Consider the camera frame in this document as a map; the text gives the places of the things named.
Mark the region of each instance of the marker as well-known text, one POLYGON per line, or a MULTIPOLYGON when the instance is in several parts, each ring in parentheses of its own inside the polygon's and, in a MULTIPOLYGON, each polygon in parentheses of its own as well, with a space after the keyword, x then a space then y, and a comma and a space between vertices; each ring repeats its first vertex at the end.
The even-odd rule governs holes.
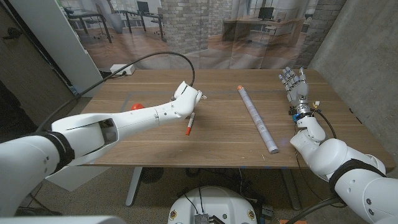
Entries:
POLYGON ((273 154, 273 153, 277 153, 279 152, 278 147, 276 146, 273 138, 271 137, 271 134, 269 133, 266 125, 264 124, 264 122, 262 122, 262 119, 259 115, 259 113, 257 112, 256 108, 253 105, 253 102, 250 100, 250 97, 248 95, 248 93, 246 92, 246 90, 243 88, 243 86, 238 86, 238 92, 242 97, 243 103, 246 105, 246 108, 249 111, 249 114, 251 116, 251 118, 254 121, 254 124, 257 127, 257 130, 259 131, 262 140, 264 141, 264 143, 266 144, 269 153, 273 154))
POLYGON ((185 133, 186 135, 189 135, 189 133, 191 132, 191 127, 192 127, 192 123, 193 123, 193 118, 195 117, 195 113, 192 112, 191 114, 191 118, 189 119, 189 123, 188 123, 188 127, 187 127, 187 132, 185 133))

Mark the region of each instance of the orange ball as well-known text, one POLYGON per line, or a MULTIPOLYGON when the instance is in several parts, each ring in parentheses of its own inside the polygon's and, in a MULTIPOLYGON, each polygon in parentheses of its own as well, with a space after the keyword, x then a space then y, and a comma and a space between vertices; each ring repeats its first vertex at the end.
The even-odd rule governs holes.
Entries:
POLYGON ((144 106, 140 103, 135 103, 132 107, 131 110, 138 110, 138 109, 143 109, 144 106))

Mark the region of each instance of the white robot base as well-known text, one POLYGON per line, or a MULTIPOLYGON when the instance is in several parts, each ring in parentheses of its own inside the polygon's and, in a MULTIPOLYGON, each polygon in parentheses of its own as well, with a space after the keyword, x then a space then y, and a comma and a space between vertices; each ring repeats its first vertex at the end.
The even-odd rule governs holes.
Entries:
POLYGON ((170 209, 168 224, 209 223, 209 219, 218 219, 225 224, 257 223, 251 204, 230 189, 204 186, 200 187, 200 193, 196 188, 185 195, 187 197, 183 195, 174 202, 170 209))

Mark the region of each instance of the office backdrop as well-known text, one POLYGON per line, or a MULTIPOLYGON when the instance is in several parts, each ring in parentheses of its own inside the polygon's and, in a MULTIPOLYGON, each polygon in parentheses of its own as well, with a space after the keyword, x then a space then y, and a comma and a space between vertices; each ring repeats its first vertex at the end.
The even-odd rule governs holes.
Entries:
MULTIPOLYGON (((100 70, 167 50, 186 55, 195 68, 278 69, 296 63, 318 0, 59 0, 58 3, 63 11, 73 11, 72 15, 103 15, 104 19, 83 17, 84 26, 80 19, 68 18, 100 70), (139 9, 146 11, 142 18, 136 14, 139 9)), ((136 67, 175 69, 189 68, 189 64, 176 56, 159 55, 145 59, 136 67)))

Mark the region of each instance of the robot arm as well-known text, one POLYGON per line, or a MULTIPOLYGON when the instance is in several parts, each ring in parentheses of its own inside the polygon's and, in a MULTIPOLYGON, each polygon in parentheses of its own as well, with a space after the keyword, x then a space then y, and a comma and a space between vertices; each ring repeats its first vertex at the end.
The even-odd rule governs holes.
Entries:
POLYGON ((79 114, 34 133, 0 144, 0 217, 13 216, 20 202, 46 176, 62 167, 86 164, 106 154, 124 138, 161 124, 185 119, 201 91, 183 82, 172 101, 123 113, 79 114))
POLYGON ((329 182, 333 193, 368 223, 397 223, 398 180, 386 178, 384 164, 339 139, 328 139, 308 107, 308 84, 303 68, 300 78, 289 67, 279 79, 291 102, 289 114, 300 129, 290 143, 304 158, 311 171, 329 182))

